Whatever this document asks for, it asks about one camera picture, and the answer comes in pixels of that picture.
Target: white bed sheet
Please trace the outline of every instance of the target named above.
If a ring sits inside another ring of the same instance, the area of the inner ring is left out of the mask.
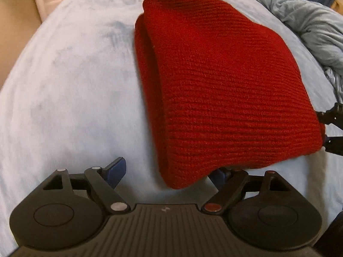
[[[171,190],[158,173],[133,49],[142,1],[64,0],[11,71],[0,92],[0,256],[16,248],[11,211],[59,167],[81,173],[125,157],[116,191],[132,205],[201,204],[216,192],[208,179]],[[331,84],[296,35],[256,0],[225,1],[284,39],[317,111],[333,106]],[[321,150],[252,173],[278,171],[318,208],[325,229],[342,209],[342,160]]]

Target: silver screw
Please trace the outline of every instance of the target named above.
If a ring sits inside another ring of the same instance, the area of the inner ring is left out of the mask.
[[[114,211],[124,211],[128,208],[128,205],[123,202],[115,202],[111,205],[111,209]]]

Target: beige wall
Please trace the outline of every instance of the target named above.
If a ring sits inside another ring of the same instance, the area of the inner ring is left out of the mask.
[[[40,24],[35,0],[0,0],[0,88]]]

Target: red knit fabric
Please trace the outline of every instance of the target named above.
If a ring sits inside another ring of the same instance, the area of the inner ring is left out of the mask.
[[[163,179],[310,154],[322,132],[291,52],[221,0],[144,0],[135,48]]]

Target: ribbed knit texture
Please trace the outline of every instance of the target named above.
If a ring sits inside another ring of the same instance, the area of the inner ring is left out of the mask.
[[[288,47],[221,0],[144,0],[135,49],[163,179],[258,168],[322,147]]]

